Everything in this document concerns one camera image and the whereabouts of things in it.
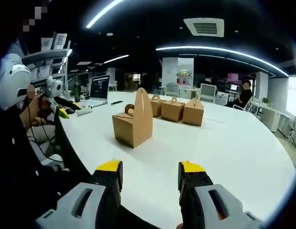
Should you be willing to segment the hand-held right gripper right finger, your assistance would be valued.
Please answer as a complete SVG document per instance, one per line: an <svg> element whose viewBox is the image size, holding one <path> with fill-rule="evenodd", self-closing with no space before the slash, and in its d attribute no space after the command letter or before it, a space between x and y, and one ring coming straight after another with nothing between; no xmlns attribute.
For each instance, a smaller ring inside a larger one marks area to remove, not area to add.
<svg viewBox="0 0 296 229"><path fill-rule="evenodd" d="M263 222L243 210L242 202L220 184L214 184L203 167L179 162L179 204L184 229L261 229Z"/></svg>

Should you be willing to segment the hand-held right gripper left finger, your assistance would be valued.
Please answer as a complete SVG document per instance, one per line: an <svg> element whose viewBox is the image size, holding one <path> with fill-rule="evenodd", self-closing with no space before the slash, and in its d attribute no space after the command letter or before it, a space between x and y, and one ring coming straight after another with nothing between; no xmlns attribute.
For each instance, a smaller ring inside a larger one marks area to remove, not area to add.
<svg viewBox="0 0 296 229"><path fill-rule="evenodd" d="M40 229L114 229L121 205L123 163L98 166L87 183L81 182L36 220Z"/></svg>

